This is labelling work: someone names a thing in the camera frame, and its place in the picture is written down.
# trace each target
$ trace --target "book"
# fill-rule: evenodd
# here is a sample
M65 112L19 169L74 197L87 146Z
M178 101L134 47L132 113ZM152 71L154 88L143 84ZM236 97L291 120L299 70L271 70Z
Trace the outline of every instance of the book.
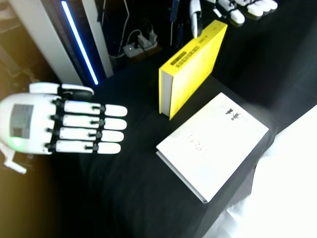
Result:
M203 202L209 202L268 128L223 93L157 146L157 155Z
M158 71L159 113L172 119L210 75L227 25L214 20Z

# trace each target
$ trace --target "white robotic hand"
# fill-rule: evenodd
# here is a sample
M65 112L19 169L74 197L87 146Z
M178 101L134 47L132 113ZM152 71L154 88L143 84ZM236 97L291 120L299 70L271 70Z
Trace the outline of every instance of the white robotic hand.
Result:
M0 102L0 149L6 165L19 173L15 151L30 154L54 152L116 154L127 123L127 109L87 102L91 88L34 83L30 93L10 95Z

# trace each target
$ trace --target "power strip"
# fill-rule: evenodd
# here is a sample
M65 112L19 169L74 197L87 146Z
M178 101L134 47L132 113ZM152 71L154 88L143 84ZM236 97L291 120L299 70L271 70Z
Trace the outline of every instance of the power strip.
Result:
M129 44L129 45L123 47L123 51L129 58L132 58L134 56L137 56L137 55L143 53L144 51L149 51L149 50L155 48L156 46L158 46L157 42L155 42L153 45L151 45L149 47L146 47L143 50L141 47L135 48L134 45Z

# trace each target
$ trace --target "blue light strip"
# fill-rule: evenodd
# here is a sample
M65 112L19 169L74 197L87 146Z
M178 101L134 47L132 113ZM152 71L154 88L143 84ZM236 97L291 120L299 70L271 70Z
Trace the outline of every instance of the blue light strip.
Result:
M74 23L74 20L73 20L73 17L72 17L71 14L70 14L70 11L69 11L67 2L61 1L61 5L63 6L63 9L64 9L64 12L65 12L65 14L66 14L67 20L68 20L68 22L69 22L69 24L70 24L70 27L71 27L71 29L72 29L72 31L73 31L73 33L74 33L74 36L75 36L76 41L77 41L77 44L78 44L78 46L79 46L79 48L80 48L81 54L83 55L83 57L84 57L84 59L85 59L86 65L87 65L87 67L88 67L88 69L89 69L89 72L90 72L92 78L93 78L93 81L94 81L94 83L95 83L96 85L98 85L98 80L97 80L96 75L95 75L95 72L94 72L94 70L93 70L93 68L92 68L92 66L91 66L91 64L90 64L90 61L89 61L89 59L88 59L86 50L85 50L85 48L84 48L84 45L83 45L83 43L82 43L82 41L81 41L81 39L80 39L80 37L79 37L77 28L76 28L75 23Z

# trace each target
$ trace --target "black table surface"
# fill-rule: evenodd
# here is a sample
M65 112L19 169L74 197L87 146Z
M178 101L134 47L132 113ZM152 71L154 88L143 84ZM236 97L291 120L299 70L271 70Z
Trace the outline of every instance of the black table surface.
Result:
M128 127L119 154L80 154L69 160L77 163L80 177L71 179L93 194L93 203L98 204L99 225L92 224L100 231L95 230L95 237L98 233L114 238L201 238L274 140L275 127L268 114L246 103L212 76L171 121L160 115L158 70L165 60L136 64L95 88L93 102L128 108ZM156 146L220 92L269 131L216 196L203 204L156 155Z

